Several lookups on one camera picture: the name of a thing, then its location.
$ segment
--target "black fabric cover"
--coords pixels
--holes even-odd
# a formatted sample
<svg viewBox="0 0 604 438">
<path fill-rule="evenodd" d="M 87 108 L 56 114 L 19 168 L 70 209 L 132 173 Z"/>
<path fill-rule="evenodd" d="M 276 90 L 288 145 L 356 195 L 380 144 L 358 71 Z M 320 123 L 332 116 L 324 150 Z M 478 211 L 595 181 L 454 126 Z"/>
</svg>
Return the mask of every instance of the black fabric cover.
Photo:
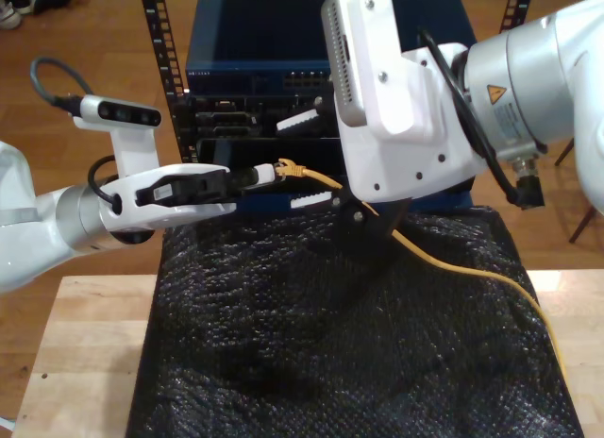
<svg viewBox="0 0 604 438">
<path fill-rule="evenodd" d="M 351 259 L 334 219 L 227 216 L 166 232 L 127 436 L 582 436 L 517 292 L 398 246 Z M 534 295 L 490 209 L 411 214 L 401 230 Z"/>
</svg>

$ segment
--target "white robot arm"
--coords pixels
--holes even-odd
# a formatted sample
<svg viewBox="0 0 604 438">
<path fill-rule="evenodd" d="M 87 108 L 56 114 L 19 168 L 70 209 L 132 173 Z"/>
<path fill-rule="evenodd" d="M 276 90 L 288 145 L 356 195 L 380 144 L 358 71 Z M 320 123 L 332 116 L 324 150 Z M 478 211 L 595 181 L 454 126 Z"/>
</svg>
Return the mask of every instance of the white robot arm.
<svg viewBox="0 0 604 438">
<path fill-rule="evenodd" d="M 357 198 L 422 197 L 488 165 L 512 203 L 543 205 L 534 160 L 549 143 L 574 135 L 581 186 L 604 211 L 604 0 L 584 1 L 469 50 L 430 46 L 423 34 L 428 48 L 402 55 L 392 0 L 327 0 L 322 17 Z M 516 188 L 496 160 L 512 164 Z"/>
<path fill-rule="evenodd" d="M 275 180 L 271 164 L 243 173 L 210 164 L 159 166 L 156 109 L 89 94 L 70 98 L 67 108 L 79 128 L 110 133 L 118 178 L 99 187 L 94 168 L 88 184 L 36 196 L 23 154 L 0 142 L 0 293 L 74 257 L 233 212 L 232 194 Z"/>
</svg>

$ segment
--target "white plastic housing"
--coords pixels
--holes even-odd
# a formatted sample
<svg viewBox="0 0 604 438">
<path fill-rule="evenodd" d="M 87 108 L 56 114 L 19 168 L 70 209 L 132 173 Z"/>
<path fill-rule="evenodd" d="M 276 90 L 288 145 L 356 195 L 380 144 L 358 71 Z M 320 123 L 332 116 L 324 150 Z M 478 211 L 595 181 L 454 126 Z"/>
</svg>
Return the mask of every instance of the white plastic housing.
<svg viewBox="0 0 604 438">
<path fill-rule="evenodd" d="M 422 197 L 484 170 L 429 51 L 401 55 L 392 0 L 348 0 L 348 12 L 367 121 L 348 125 L 336 99 L 352 193 L 369 202 Z M 466 48 L 451 43 L 441 49 L 450 63 Z"/>
</svg>

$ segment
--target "warning label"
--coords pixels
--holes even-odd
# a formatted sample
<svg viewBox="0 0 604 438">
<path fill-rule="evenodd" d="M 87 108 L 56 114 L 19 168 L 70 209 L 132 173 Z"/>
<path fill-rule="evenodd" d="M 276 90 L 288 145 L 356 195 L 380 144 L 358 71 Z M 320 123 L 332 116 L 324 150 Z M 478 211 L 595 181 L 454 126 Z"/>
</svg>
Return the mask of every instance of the warning label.
<svg viewBox="0 0 604 438">
<path fill-rule="evenodd" d="M 503 96 L 503 94 L 506 92 L 506 88 L 505 87 L 499 87 L 499 86 L 487 86 L 487 91 L 489 92 L 489 98 L 491 98 L 491 104 L 494 105 L 497 101 L 499 101 L 499 98 L 501 98 Z"/>
</svg>

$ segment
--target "wooden floor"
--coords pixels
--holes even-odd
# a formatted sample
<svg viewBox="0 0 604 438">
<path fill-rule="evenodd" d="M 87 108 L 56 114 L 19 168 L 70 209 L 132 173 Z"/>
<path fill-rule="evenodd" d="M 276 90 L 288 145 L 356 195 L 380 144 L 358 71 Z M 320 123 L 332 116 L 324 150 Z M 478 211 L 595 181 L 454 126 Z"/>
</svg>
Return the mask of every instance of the wooden floor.
<svg viewBox="0 0 604 438">
<path fill-rule="evenodd" d="M 534 19 L 576 0 L 533 0 Z M 167 0 L 178 58 L 184 62 L 195 0 Z M 494 35 L 506 0 L 463 0 L 479 40 Z M 103 95 L 166 107 L 140 0 L 80 0 L 69 9 L 28 17 L 15 31 L 0 31 L 0 140 L 23 151 L 38 194 L 85 181 L 92 162 L 111 153 L 109 135 L 81 131 L 64 112 L 33 92 L 29 62 L 45 54 L 76 67 Z M 49 90 L 76 90 L 59 72 L 43 72 Z M 162 163 L 178 162 L 169 125 L 157 136 Z M 547 207 L 520 211 L 508 205 L 489 175 L 480 177 L 474 201 L 501 212 L 530 269 L 604 267 L 604 218 L 596 218 L 577 244 L 567 243 L 588 204 L 579 189 L 574 159 L 553 168 L 564 144 L 540 160 Z M 160 236 L 127 252 L 70 261 L 24 289 L 0 297 L 0 416 L 19 411 L 30 369 L 53 304 L 66 275 L 155 274 Z"/>
</svg>

